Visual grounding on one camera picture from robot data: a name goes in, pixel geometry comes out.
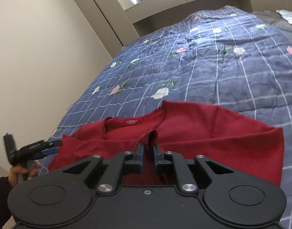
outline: blue quilt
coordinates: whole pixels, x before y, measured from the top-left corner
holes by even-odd
[[[292,44],[256,16],[199,11],[125,46],[73,104],[50,139],[106,117],[145,115],[163,99],[210,103],[284,129],[281,188],[292,229]],[[40,163],[40,174],[54,155]]]

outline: clothing tag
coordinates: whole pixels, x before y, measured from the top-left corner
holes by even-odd
[[[122,124],[125,126],[136,125],[142,122],[142,118],[124,119]]]

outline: red shirt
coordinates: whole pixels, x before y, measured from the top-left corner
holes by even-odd
[[[178,152],[187,159],[205,155],[276,185],[281,182],[283,130],[214,105],[163,101],[142,117],[106,118],[83,125],[72,136],[64,135],[62,143],[49,171],[94,154],[110,159],[121,151],[135,151],[138,143],[148,150],[158,143],[163,152]],[[127,176],[126,184],[160,183],[145,156],[142,175]]]

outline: screw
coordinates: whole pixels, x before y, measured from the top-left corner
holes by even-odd
[[[144,190],[144,194],[151,194],[151,193],[152,193],[152,191],[149,189]]]
[[[98,186],[98,190],[101,192],[110,192],[113,189],[113,186],[110,184],[101,184]]]
[[[186,183],[181,187],[181,189],[183,189],[186,192],[192,192],[197,189],[197,186],[191,183]]]

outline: hand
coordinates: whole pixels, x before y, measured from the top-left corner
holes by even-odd
[[[37,164],[36,168],[30,173],[28,179],[34,178],[38,175],[37,169],[41,167],[41,164]],[[28,170],[23,168],[21,165],[16,165],[10,168],[8,182],[12,187],[15,187],[18,184],[18,174],[26,174]]]

